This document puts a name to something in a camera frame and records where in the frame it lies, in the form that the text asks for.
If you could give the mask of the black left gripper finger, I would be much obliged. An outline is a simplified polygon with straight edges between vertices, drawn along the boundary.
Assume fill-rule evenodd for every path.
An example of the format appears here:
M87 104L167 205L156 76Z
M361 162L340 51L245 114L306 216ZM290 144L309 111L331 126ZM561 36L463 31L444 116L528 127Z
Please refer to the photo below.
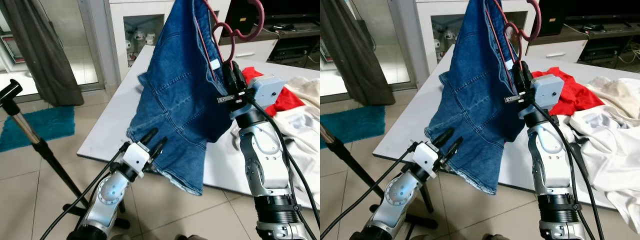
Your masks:
M152 163L158 155L162 153L162 150L167 143L167 138L162 138L150 151L150 162Z
M153 137L155 137L155 135L158 133L158 129L157 128L151 128L151 130L149 130L146 135L144 135L144 137L142 137L139 140L139 145L140 146L144 146L147 147L149 146L150 141L153 139Z
M454 132L454 128L448 128L443 133L434 138L434 140L432 140L431 142L437 149L440 149L446 144L450 137L452 137Z
M463 139L457 139L455 140L455 142L453 142L448 152L444 155L443 163L448 162L455 155L455 153L457 153L462 142L463 142Z

